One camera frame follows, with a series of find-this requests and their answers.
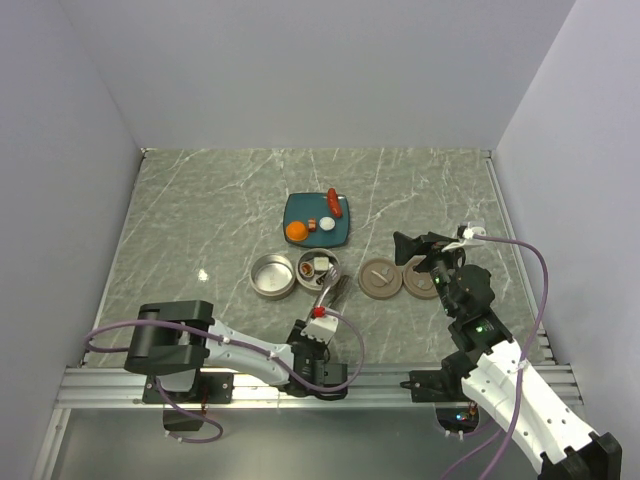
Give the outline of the metal food tongs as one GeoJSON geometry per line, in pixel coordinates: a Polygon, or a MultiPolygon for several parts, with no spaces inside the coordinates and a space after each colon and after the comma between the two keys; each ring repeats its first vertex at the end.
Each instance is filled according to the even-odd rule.
{"type": "Polygon", "coordinates": [[[313,307],[336,307],[349,290],[351,280],[352,277],[343,274],[339,266],[332,265],[323,277],[322,288],[313,307]]]}

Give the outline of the white sushi roll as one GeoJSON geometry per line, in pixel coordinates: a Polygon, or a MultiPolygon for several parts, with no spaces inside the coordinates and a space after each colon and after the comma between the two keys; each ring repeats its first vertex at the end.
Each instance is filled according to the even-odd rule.
{"type": "Polygon", "coordinates": [[[313,259],[313,265],[316,271],[323,272],[329,270],[329,268],[331,267],[331,262],[330,259],[326,256],[316,256],[313,259]]]}

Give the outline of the red sausage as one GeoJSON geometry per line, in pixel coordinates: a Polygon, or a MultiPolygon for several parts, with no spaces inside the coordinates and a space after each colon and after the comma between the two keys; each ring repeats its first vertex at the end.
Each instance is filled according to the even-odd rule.
{"type": "Polygon", "coordinates": [[[340,204],[340,199],[335,188],[329,188],[326,195],[327,205],[331,215],[334,218],[341,218],[343,216],[343,210],[340,204]]]}

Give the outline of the orange half fruit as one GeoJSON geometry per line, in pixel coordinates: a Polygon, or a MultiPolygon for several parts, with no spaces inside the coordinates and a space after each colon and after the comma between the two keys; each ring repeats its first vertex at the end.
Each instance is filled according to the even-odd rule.
{"type": "Polygon", "coordinates": [[[308,226],[302,221],[293,221],[285,227],[285,236],[291,242],[303,242],[309,236],[308,226]]]}

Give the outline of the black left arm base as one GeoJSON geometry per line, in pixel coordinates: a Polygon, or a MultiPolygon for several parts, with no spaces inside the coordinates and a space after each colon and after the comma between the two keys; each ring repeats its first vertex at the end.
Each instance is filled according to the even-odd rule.
{"type": "Polygon", "coordinates": [[[176,404],[229,404],[234,375],[230,372],[189,370],[160,377],[148,376],[142,395],[143,404],[164,402],[157,382],[165,395],[176,404]]]}

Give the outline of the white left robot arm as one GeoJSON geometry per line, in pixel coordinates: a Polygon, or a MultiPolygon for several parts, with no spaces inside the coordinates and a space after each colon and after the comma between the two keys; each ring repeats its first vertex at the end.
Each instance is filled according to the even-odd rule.
{"type": "Polygon", "coordinates": [[[328,357],[330,340],[338,320],[296,320],[287,340],[269,343],[242,334],[213,318],[213,305],[201,300],[145,304],[140,320],[165,321],[214,335],[214,340],[190,333],[179,342],[181,332],[167,327],[136,326],[125,360],[125,370],[145,376],[167,378],[166,390],[178,401],[195,399],[202,388],[199,369],[209,362],[249,374],[263,383],[294,396],[314,396],[335,401],[346,397],[347,388],[333,391],[347,381],[347,365],[328,357]]]}

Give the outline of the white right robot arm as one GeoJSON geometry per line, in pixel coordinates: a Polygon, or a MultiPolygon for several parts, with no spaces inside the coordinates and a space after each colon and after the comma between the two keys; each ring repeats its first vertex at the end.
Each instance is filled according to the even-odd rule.
{"type": "Polygon", "coordinates": [[[446,399],[466,398],[499,425],[502,443],[481,473],[491,477],[506,448],[515,443],[540,479],[618,479],[622,448],[610,433],[600,434],[578,417],[528,360],[529,343],[518,344],[492,309],[490,272],[466,261],[466,251],[490,236],[482,227],[461,226],[455,237],[429,232],[411,238],[393,235],[395,262],[416,257],[414,269],[428,273],[457,352],[433,374],[446,399]]]}

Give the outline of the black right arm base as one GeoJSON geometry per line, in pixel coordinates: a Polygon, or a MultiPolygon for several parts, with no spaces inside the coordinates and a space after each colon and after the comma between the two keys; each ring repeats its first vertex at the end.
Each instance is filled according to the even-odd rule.
{"type": "Polygon", "coordinates": [[[444,368],[439,370],[412,370],[400,387],[410,392],[413,403],[465,402],[460,378],[444,368]]]}

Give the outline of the right steel lunch container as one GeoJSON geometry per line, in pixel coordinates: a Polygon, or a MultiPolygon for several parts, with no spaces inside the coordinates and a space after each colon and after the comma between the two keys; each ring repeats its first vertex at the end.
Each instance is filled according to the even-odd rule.
{"type": "Polygon", "coordinates": [[[314,268],[313,259],[316,256],[326,256],[330,259],[331,266],[332,265],[340,266],[340,262],[337,256],[330,250],[316,248],[316,249],[309,249],[303,252],[296,262],[295,273],[300,285],[309,292],[319,292],[321,290],[322,284],[323,284],[323,277],[327,271],[320,272],[314,269],[315,274],[312,278],[304,278],[300,274],[300,265],[304,262],[307,262],[307,263],[310,263],[314,268]]]}

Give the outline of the steel lunch container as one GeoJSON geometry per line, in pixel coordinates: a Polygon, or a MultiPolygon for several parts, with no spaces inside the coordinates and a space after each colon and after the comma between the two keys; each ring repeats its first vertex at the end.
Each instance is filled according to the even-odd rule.
{"type": "Polygon", "coordinates": [[[320,272],[314,269],[315,274],[312,278],[304,278],[300,274],[300,265],[304,262],[307,262],[307,263],[310,263],[314,268],[313,259],[316,256],[326,256],[330,259],[331,266],[332,265],[340,266],[340,262],[337,256],[330,250],[316,248],[316,249],[309,249],[303,252],[296,262],[295,273],[300,285],[309,292],[319,292],[321,290],[322,284],[323,284],[323,277],[327,271],[320,272]]]}
{"type": "Polygon", "coordinates": [[[280,300],[294,289],[296,276],[291,261],[280,254],[267,254],[251,266],[250,285],[254,292],[267,300],[280,300]]]}

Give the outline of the left steel lunch container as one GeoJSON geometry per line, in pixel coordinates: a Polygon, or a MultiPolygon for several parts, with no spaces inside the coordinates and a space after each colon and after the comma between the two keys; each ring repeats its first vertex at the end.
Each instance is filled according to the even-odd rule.
{"type": "Polygon", "coordinates": [[[267,300],[280,300],[294,289],[296,276],[291,261],[280,254],[267,254],[251,266],[250,285],[254,292],[267,300]]]}

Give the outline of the beige lid right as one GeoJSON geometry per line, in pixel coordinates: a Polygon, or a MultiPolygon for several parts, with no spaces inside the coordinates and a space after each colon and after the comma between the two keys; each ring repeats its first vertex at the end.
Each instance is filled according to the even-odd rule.
{"type": "Polygon", "coordinates": [[[407,263],[403,269],[403,285],[405,290],[420,300],[433,300],[438,291],[429,272],[415,270],[416,262],[407,263]]]}

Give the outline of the small white rice bowl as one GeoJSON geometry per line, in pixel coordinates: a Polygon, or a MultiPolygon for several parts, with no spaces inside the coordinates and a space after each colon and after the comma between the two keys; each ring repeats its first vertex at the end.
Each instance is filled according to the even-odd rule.
{"type": "Polygon", "coordinates": [[[320,219],[318,225],[323,231],[329,232],[335,229],[336,221],[334,218],[326,216],[320,219]]]}

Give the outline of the teal square plate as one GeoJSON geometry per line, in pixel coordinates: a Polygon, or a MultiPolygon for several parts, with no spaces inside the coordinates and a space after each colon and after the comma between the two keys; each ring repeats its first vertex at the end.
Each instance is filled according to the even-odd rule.
{"type": "Polygon", "coordinates": [[[302,192],[289,195],[282,217],[282,231],[287,243],[307,249],[332,249],[345,246],[348,243],[351,221],[348,199],[345,195],[338,194],[343,216],[334,218],[329,211],[326,195],[327,193],[322,192],[302,192]],[[320,219],[326,216],[332,217],[336,221],[335,229],[329,232],[323,231],[318,225],[320,219]],[[309,232],[309,236],[305,241],[291,242],[286,239],[285,227],[289,223],[302,221],[307,225],[309,219],[316,220],[317,229],[315,232],[309,232]]]}

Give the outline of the aluminium mounting rail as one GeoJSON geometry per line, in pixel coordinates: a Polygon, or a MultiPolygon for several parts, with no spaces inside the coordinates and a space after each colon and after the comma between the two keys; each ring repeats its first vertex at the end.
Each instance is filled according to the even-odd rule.
{"type": "Polygon", "coordinates": [[[449,374],[439,364],[346,366],[315,361],[304,369],[283,367],[279,360],[259,361],[248,372],[227,363],[218,368],[179,367],[175,373],[145,368],[69,369],[55,407],[62,409],[160,408],[177,404],[186,410],[221,408],[410,408],[488,407],[512,397],[517,363],[498,373],[449,374]]]}

